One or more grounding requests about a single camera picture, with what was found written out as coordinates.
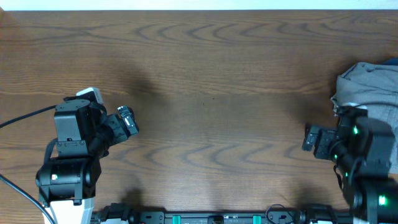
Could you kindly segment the grey shorts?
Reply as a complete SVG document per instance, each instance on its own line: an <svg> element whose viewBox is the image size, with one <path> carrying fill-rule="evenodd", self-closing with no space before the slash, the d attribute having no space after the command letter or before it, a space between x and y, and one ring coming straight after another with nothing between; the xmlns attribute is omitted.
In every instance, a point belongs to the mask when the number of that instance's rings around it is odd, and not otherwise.
<svg viewBox="0 0 398 224"><path fill-rule="evenodd" d="M338 76L330 100L334 110L348 103L365 105L369 117L387 122L397 135L397 66L386 62L353 65Z"/></svg>

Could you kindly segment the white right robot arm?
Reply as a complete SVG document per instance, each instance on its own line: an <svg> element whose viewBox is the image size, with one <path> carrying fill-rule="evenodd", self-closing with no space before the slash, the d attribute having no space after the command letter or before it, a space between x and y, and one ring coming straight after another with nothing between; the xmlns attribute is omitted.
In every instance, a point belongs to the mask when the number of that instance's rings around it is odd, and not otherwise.
<svg viewBox="0 0 398 224"><path fill-rule="evenodd" d="M363 105L340 106L336 115L335 128L307 124L302 149L334 163L352 222L397 223L397 181L389 177L392 127L369 117Z"/></svg>

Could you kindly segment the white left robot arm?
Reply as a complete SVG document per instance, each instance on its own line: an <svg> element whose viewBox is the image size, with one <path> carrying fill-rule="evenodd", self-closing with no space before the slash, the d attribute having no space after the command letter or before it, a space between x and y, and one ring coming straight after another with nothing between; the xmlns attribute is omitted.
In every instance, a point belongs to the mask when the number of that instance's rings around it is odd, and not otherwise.
<svg viewBox="0 0 398 224"><path fill-rule="evenodd" d="M100 159L109 148L139 132L134 112L128 106L108 114L95 98L65 98L55 107L57 138L46 149L36 174L39 201L51 223L89 223Z"/></svg>

